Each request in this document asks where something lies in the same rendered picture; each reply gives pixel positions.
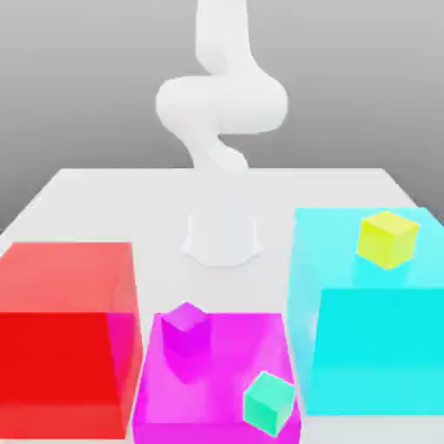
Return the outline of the large magenta box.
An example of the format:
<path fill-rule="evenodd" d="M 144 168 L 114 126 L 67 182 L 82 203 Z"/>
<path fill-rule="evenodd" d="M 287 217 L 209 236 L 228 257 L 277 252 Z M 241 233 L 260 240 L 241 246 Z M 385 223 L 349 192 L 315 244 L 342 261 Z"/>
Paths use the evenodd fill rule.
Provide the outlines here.
<path fill-rule="evenodd" d="M 295 408 L 278 436 L 244 422 L 243 393 L 265 370 L 293 382 L 278 313 L 213 313 L 212 342 L 183 357 L 155 315 L 133 416 L 134 444 L 299 444 Z"/>

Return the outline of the small green cube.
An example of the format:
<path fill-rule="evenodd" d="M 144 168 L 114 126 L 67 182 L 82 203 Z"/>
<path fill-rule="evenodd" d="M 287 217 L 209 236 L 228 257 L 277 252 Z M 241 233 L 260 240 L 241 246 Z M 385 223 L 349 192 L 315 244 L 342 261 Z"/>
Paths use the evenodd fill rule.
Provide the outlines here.
<path fill-rule="evenodd" d="M 292 415 L 294 384 L 261 370 L 243 393 L 243 420 L 276 438 Z"/>

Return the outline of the large cyan box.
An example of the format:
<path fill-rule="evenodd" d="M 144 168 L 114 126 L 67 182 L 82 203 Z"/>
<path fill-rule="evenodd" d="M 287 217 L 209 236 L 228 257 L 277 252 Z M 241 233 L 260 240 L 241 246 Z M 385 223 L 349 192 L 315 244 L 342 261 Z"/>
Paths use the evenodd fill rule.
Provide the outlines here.
<path fill-rule="evenodd" d="M 368 208 L 299 208 L 287 325 L 307 415 L 444 415 L 444 225 L 424 208 L 415 254 L 356 253 Z"/>

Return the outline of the small yellow cube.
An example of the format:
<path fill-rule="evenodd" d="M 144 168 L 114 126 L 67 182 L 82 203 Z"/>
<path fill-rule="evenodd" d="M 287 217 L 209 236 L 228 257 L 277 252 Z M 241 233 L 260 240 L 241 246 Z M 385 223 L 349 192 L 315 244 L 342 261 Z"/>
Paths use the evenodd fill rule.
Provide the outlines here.
<path fill-rule="evenodd" d="M 382 211 L 361 220 L 356 253 L 391 270 L 408 262 L 415 253 L 420 225 L 391 211 Z"/>

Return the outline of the small magenta cube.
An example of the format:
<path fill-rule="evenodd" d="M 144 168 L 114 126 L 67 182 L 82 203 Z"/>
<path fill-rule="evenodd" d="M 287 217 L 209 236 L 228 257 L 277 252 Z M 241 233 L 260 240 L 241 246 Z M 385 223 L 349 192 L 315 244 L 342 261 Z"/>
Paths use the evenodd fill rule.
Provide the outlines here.
<path fill-rule="evenodd" d="M 184 302 L 160 318 L 163 353 L 183 383 L 194 383 L 210 367 L 212 319 L 200 307 Z"/>

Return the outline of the large red box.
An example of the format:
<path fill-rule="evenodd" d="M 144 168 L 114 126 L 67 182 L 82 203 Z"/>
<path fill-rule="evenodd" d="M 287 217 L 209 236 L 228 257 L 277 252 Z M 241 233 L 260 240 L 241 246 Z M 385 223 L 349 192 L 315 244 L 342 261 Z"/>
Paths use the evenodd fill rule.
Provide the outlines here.
<path fill-rule="evenodd" d="M 0 439 L 121 439 L 142 341 L 128 242 L 0 256 Z"/>

